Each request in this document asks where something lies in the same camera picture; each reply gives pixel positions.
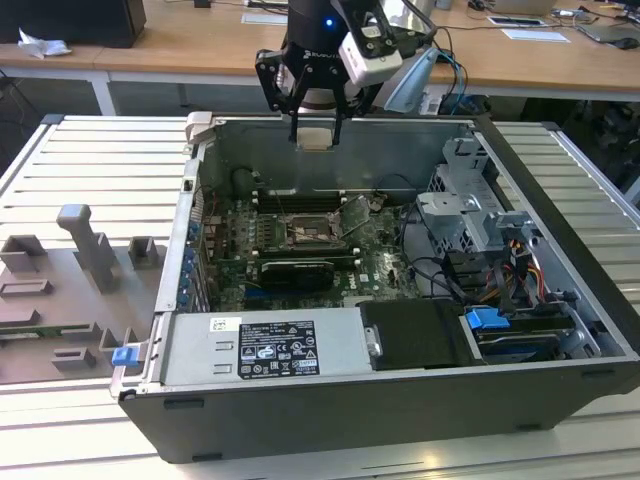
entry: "laptop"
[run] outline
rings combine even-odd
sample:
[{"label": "laptop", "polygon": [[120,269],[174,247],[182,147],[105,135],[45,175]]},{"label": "laptop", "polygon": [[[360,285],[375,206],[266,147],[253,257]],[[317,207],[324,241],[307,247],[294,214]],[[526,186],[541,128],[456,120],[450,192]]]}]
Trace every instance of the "laptop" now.
[{"label": "laptop", "polygon": [[635,38],[640,42],[640,29],[607,25],[576,25],[578,30],[599,43],[611,43],[623,38]]},{"label": "laptop", "polygon": [[495,13],[548,15],[556,0],[484,0],[484,3]]}]

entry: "paper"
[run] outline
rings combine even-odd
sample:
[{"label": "paper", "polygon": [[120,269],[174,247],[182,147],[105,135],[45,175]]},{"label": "paper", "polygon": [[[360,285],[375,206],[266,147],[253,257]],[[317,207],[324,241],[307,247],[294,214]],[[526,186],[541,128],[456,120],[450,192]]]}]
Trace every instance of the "paper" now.
[{"label": "paper", "polygon": [[242,23],[257,25],[286,25],[286,15],[268,15],[264,13],[245,13],[242,15]]},{"label": "paper", "polygon": [[532,29],[507,29],[503,28],[504,34],[511,40],[533,40],[536,42],[559,42],[571,43],[567,37],[558,32],[534,32]]},{"label": "paper", "polygon": [[29,55],[43,60],[46,56],[66,55],[71,53],[67,44],[62,40],[41,40],[36,37],[27,35],[20,29],[20,41],[18,47],[23,49]]}]

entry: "wooden desk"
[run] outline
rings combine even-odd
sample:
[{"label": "wooden desk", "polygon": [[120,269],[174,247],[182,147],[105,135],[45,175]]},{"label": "wooden desk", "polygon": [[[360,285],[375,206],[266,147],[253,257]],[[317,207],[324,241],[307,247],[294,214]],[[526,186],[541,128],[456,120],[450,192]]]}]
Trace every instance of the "wooden desk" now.
[{"label": "wooden desk", "polygon": [[[0,67],[16,77],[90,81],[106,115],[117,111],[108,88],[113,81],[258,85],[253,66],[256,51],[277,49],[285,27],[243,24],[242,0],[225,2],[233,5],[195,9],[190,1],[145,0],[148,21],[134,48],[72,46],[71,55],[38,60],[14,45],[2,45]],[[434,10],[437,25],[492,26],[484,13],[467,9],[465,0],[454,0],[454,4],[451,11]],[[558,4],[575,7],[578,2],[560,0]],[[599,8],[592,1],[579,4],[594,11]],[[640,101],[640,49],[622,51],[599,45],[570,28],[557,31],[571,43],[510,40],[498,29],[452,29],[454,51],[469,72],[468,93]],[[446,48],[442,33],[437,39]],[[430,91],[439,94],[451,81],[451,68],[437,65]]]},{"label": "wooden desk", "polygon": [[[562,0],[558,6],[577,8],[585,5],[597,12],[595,2]],[[611,10],[603,12],[612,15]],[[434,10],[436,25],[461,27],[490,26],[484,13],[467,9],[466,1],[456,0],[451,11]],[[557,20],[549,17],[549,24]],[[611,23],[601,18],[598,24]],[[501,30],[450,30],[454,51],[469,71],[469,85],[517,89],[551,89],[562,92],[583,92],[597,97],[603,92],[640,96],[640,49],[620,50],[601,45],[572,28],[557,28],[571,43],[550,43],[510,40]],[[446,36],[439,33],[439,44],[446,48]],[[442,68],[434,72],[434,80],[442,79]]]}]

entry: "white paper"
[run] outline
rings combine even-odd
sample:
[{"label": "white paper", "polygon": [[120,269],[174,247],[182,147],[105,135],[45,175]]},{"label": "white paper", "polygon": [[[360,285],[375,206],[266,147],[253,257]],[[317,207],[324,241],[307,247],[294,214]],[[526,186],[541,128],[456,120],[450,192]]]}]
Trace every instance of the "white paper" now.
[{"label": "white paper", "polygon": [[237,332],[240,330],[242,317],[211,317],[210,332]]},{"label": "white paper", "polygon": [[20,29],[18,47],[40,60],[43,60],[45,56],[66,55],[67,53],[71,53],[67,44],[62,40],[42,40],[27,35],[22,29]]},{"label": "white paper", "polygon": [[242,23],[253,23],[256,25],[286,25],[287,16],[269,15],[264,13],[245,13],[242,15]]},{"label": "white paper", "polygon": [[536,32],[533,29],[507,29],[503,28],[504,34],[511,40],[533,40],[536,42],[559,42],[571,43],[567,37],[558,32]]}]

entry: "desk leg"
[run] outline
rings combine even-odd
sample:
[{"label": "desk leg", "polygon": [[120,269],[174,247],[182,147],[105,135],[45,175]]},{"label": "desk leg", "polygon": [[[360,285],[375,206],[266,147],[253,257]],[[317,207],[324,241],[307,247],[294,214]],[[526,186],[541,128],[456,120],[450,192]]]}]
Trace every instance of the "desk leg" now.
[{"label": "desk leg", "polygon": [[633,185],[629,187],[629,190],[624,194],[627,201],[634,207],[640,203],[640,177],[636,178]]},{"label": "desk leg", "polygon": [[189,96],[187,95],[187,86],[184,83],[178,83],[178,101],[181,107],[187,108],[189,104]]},{"label": "desk leg", "polygon": [[118,109],[116,108],[111,91],[109,90],[109,81],[106,78],[96,78],[91,80],[93,85],[93,92],[98,100],[100,106],[100,113],[104,116],[116,116],[118,115]]}]

